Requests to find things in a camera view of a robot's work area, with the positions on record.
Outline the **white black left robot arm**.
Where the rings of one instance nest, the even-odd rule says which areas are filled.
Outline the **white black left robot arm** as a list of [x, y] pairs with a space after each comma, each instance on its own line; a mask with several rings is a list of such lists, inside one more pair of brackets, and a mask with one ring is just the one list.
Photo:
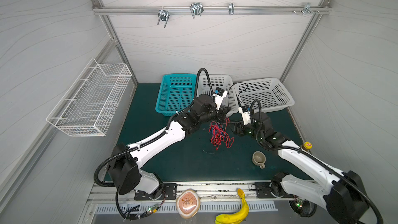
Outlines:
[[125, 195], [138, 190], [157, 198], [164, 184], [157, 175], [142, 170], [142, 167], [158, 153], [192, 135], [202, 123], [224, 121], [231, 110], [222, 103], [227, 95], [226, 91], [216, 92], [212, 96], [201, 94], [157, 133], [127, 146], [118, 144], [113, 149], [113, 160], [106, 164], [118, 194]]

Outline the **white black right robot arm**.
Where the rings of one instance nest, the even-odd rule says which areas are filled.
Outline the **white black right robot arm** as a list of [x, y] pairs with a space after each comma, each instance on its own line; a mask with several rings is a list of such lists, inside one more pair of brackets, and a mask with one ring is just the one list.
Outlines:
[[370, 208], [357, 173], [336, 169], [306, 152], [276, 132], [267, 114], [243, 113], [243, 120], [234, 124], [233, 133], [251, 136], [263, 149], [276, 152], [314, 180], [310, 183], [291, 174], [278, 173], [272, 184], [275, 194], [296, 195], [321, 206], [339, 224], [358, 224]]

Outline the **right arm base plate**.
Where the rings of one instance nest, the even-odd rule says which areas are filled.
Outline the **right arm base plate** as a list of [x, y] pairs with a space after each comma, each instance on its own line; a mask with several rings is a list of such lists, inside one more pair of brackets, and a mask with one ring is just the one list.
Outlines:
[[259, 199], [292, 198], [292, 195], [284, 192], [282, 187], [274, 181], [255, 182], [250, 186], [250, 191], [254, 191]]

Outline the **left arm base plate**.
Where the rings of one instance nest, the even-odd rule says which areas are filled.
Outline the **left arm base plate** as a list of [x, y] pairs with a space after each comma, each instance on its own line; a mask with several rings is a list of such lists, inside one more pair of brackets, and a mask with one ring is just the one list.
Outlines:
[[153, 200], [176, 200], [177, 184], [162, 183], [153, 193], [148, 194], [144, 191], [136, 190], [135, 201], [153, 201]]

